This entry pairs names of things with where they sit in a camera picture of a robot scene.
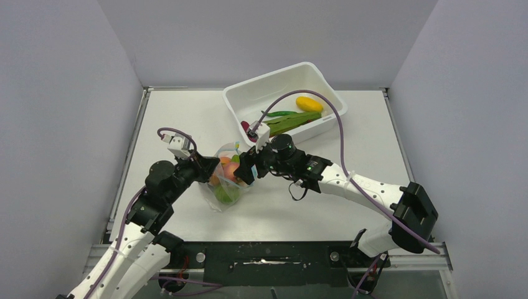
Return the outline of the orange peach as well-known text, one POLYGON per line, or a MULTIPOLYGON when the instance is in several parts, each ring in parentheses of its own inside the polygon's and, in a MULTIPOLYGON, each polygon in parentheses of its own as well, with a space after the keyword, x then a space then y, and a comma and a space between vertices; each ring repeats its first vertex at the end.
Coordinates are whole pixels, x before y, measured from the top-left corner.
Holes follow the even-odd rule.
POLYGON ((228 156, 223 156, 223 157, 220 157, 219 159, 220 159, 220 165, 222 167, 232 162, 232 160, 228 156))
POLYGON ((209 185, 210 186, 218 186, 220 184, 220 179, 216 173, 212 174, 209 178, 209 185))

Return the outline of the clear zip top bag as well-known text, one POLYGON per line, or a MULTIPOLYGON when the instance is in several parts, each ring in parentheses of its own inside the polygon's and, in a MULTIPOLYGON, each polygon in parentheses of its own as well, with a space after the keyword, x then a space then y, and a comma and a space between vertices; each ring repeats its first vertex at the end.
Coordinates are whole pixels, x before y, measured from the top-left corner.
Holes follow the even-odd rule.
POLYGON ((215 158, 220 159, 220 163, 215 167, 208 182, 201 184, 205 200, 214 211, 226 211, 253 187, 253 183, 247 184, 234 174, 240 166, 242 151, 240 142, 234 141, 224 144, 214 154, 215 158))

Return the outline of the green cabbage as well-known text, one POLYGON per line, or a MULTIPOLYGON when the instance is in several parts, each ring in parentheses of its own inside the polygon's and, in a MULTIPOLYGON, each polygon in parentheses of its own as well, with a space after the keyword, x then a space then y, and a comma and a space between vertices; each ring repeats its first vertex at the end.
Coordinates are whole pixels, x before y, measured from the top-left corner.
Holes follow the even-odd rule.
POLYGON ((218 185, 213 188, 213 193, 220 203, 231 205, 237 202, 242 195, 242 189, 233 185, 218 185))

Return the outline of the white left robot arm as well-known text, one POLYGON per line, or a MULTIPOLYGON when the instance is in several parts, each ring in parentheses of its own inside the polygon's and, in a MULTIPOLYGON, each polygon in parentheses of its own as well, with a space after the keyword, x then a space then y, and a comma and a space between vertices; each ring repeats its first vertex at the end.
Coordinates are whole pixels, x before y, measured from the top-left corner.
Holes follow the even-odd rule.
POLYGON ((118 235, 66 298, 133 298, 181 252, 184 241, 163 230, 172 205, 194 182, 206 183, 220 159, 192 151, 185 159, 155 162, 145 185, 125 209, 118 235))

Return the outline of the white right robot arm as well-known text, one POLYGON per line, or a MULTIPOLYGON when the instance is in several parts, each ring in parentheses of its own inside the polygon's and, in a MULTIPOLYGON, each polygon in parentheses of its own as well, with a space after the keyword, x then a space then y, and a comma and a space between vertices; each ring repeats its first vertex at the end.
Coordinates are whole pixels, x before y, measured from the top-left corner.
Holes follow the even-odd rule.
POLYGON ((247 184, 272 174, 305 191, 338 196, 385 216, 379 227, 362 229, 353 241, 350 256, 356 265, 365 266, 392 249, 440 252, 429 241, 438 212, 423 186, 415 182, 399 186, 348 173, 326 158, 298 149, 286 134, 243 152, 233 173, 247 184))

